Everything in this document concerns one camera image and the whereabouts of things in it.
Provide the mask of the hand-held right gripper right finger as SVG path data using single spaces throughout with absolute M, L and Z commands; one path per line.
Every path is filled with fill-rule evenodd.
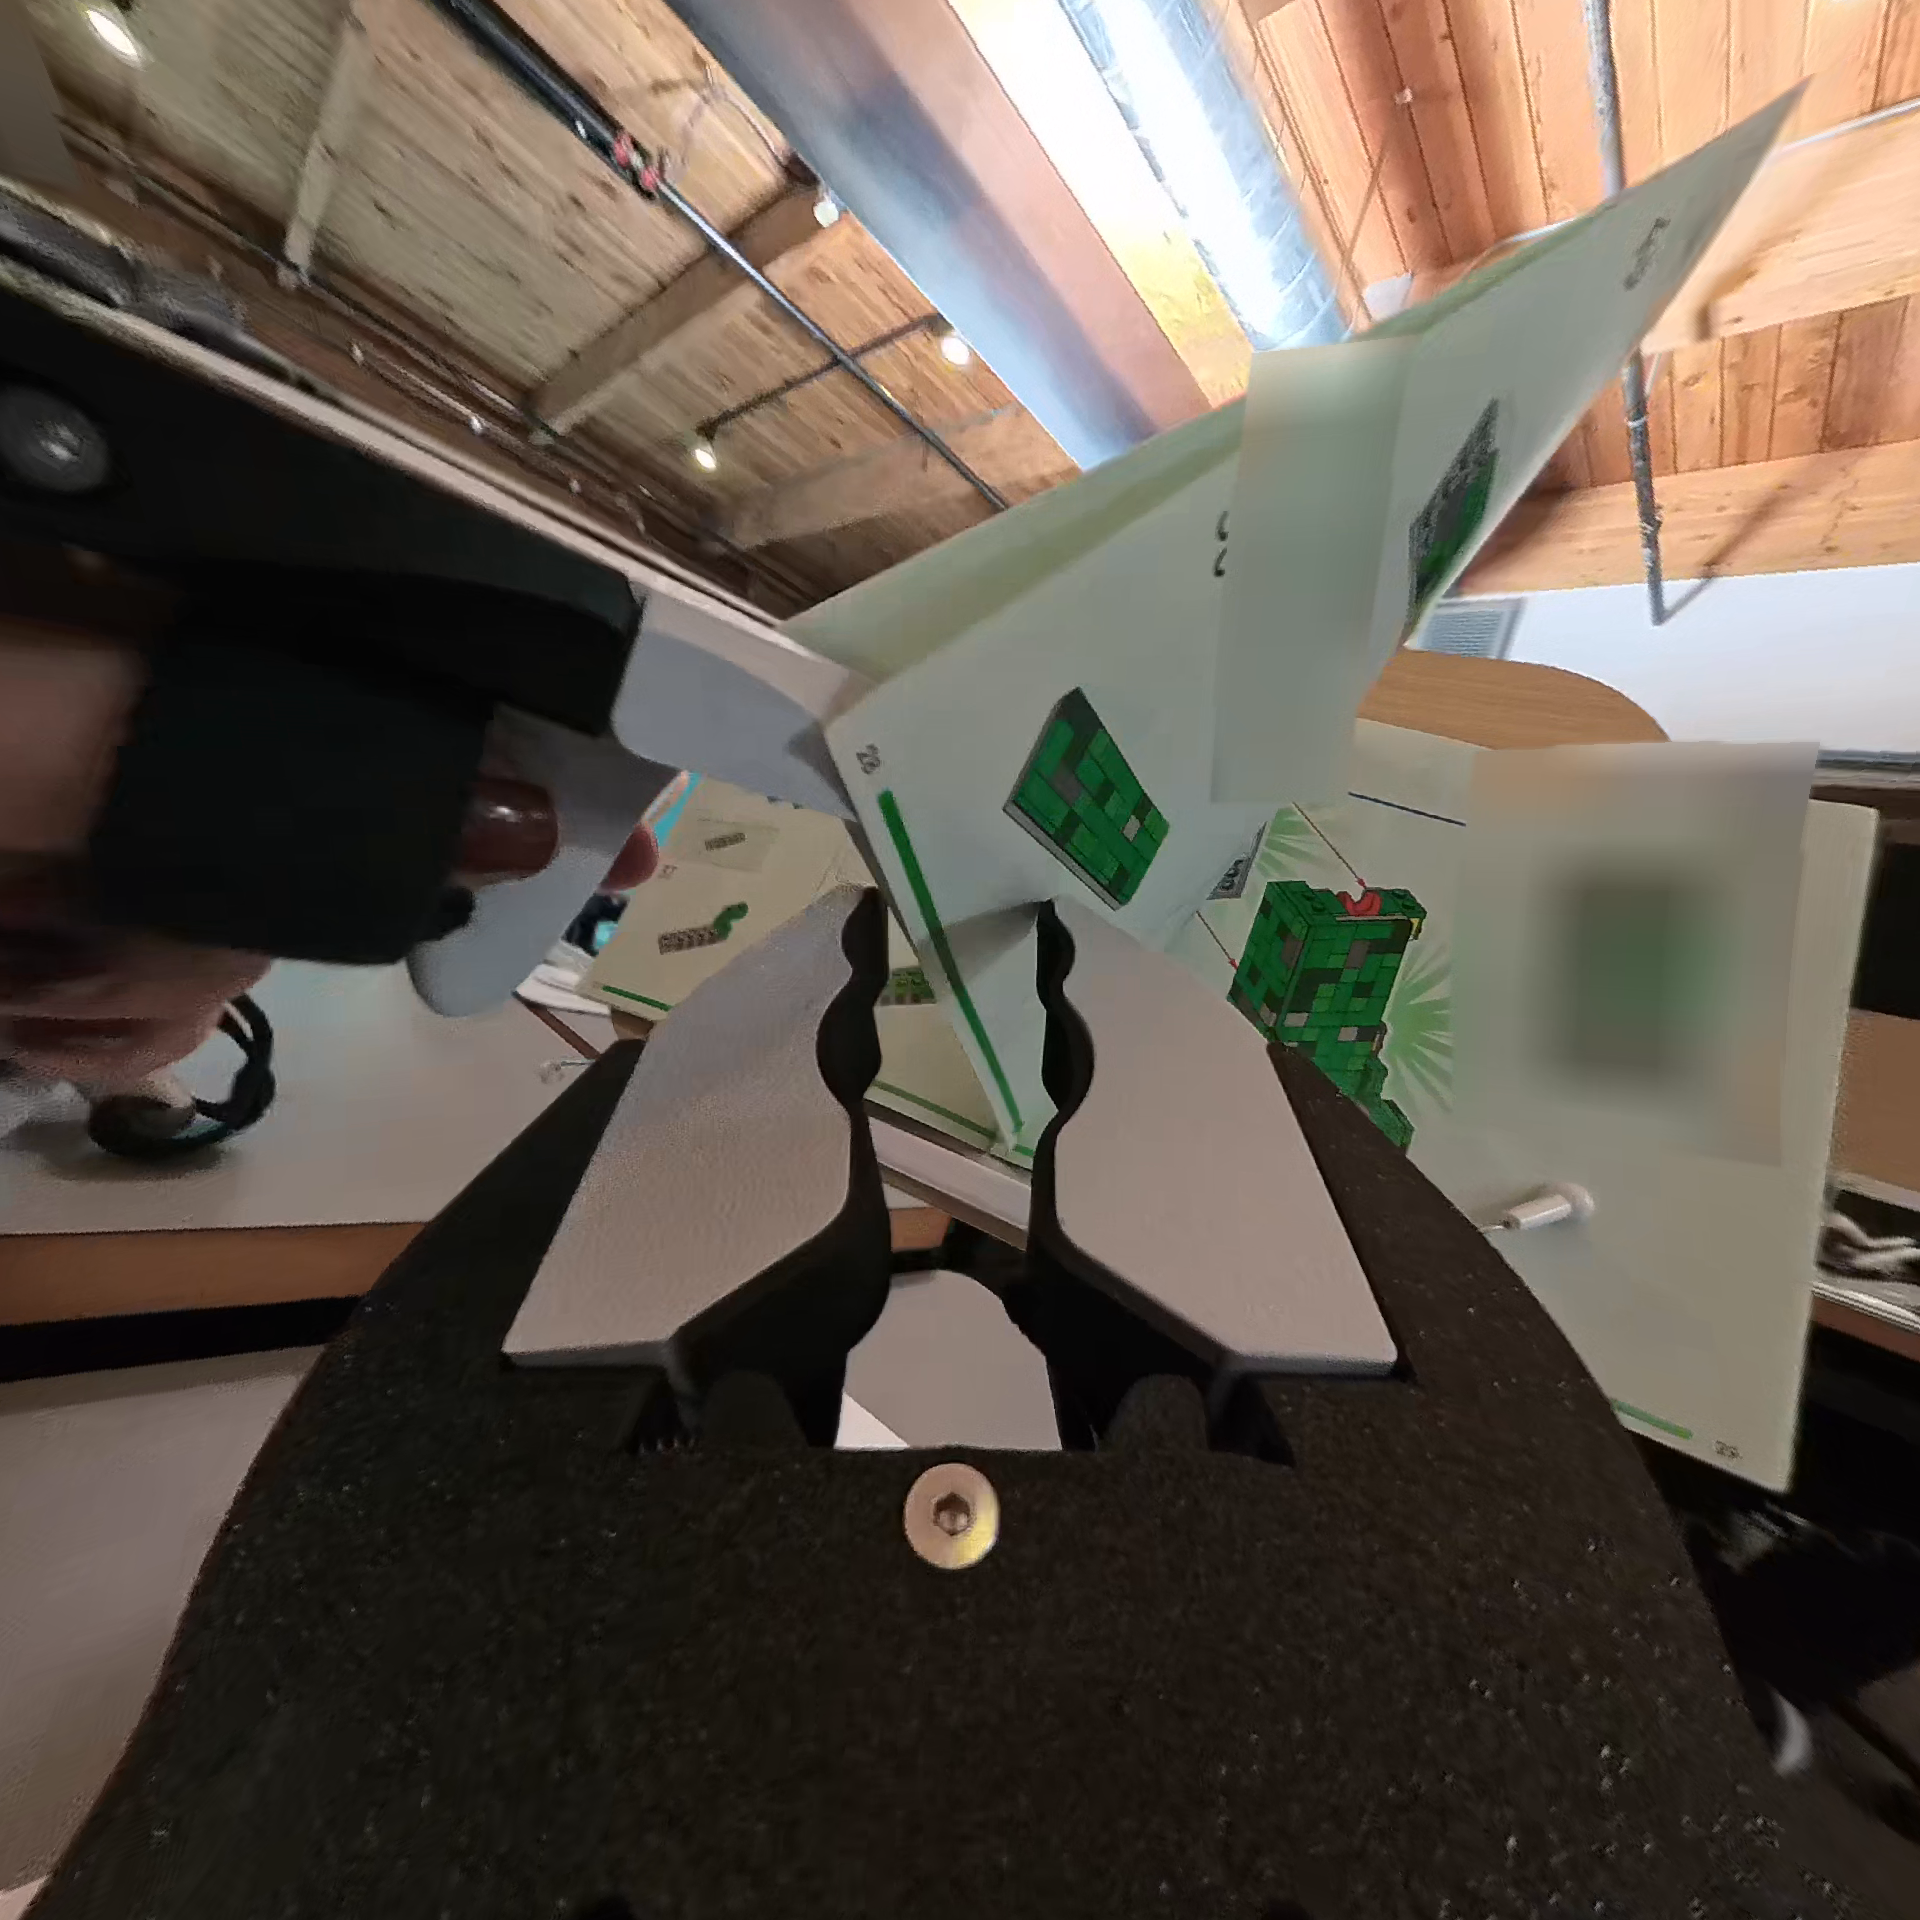
M 1063 901 L 1037 914 L 1041 1085 L 1024 1268 L 1060 1443 L 1112 1443 L 1185 1383 L 1213 1450 L 1278 1453 L 1283 1379 L 1392 1379 L 1401 1351 L 1256 1034 L 1182 962 Z

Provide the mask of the brick instruction booklet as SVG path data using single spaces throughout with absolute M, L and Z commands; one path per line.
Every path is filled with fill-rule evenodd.
M 1635 1434 L 1791 1474 L 1872 826 L 1816 746 L 1359 721 L 1678 299 L 1804 84 L 1445 295 L 799 621 L 852 827 L 1027 1163 L 1037 914 L 1166 953 L 1415 1171 Z M 1481 1233 L 1544 1185 L 1587 1223 Z

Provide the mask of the silver ventilation duct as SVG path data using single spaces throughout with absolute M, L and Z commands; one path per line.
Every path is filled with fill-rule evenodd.
M 1233 5 L 1060 2 L 1148 172 L 1248 345 L 1333 345 L 1349 322 L 1256 95 Z

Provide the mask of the person's left hand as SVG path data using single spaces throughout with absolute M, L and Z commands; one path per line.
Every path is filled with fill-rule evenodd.
M 1 618 L 5 1079 L 69 1085 L 92 1110 L 185 1110 L 173 1069 L 240 1019 L 275 959 L 116 918 L 94 865 L 166 591 L 19 555 Z

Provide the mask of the white wall vent grille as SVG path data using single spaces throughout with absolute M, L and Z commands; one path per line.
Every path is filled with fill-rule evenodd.
M 1443 596 L 1407 646 L 1431 657 L 1501 660 L 1527 609 L 1521 595 Z

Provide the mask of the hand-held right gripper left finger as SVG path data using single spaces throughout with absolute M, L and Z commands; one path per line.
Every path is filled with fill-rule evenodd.
M 837 1444 L 847 1357 L 894 1278 L 867 1116 L 886 933 L 872 886 L 831 886 L 655 1027 L 505 1359 L 652 1369 L 692 1430 L 744 1375 L 806 1444 Z

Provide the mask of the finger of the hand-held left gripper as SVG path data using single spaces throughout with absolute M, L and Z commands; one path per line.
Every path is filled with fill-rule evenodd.
M 593 895 L 621 895 L 657 865 L 652 804 L 681 770 L 518 713 L 496 721 L 481 756 L 484 846 L 460 873 L 471 914 L 414 949 L 404 970 L 441 1017 L 473 1017 L 521 981 Z
M 607 730 L 632 756 L 841 820 L 824 730 L 872 679 L 702 596 L 643 596 Z

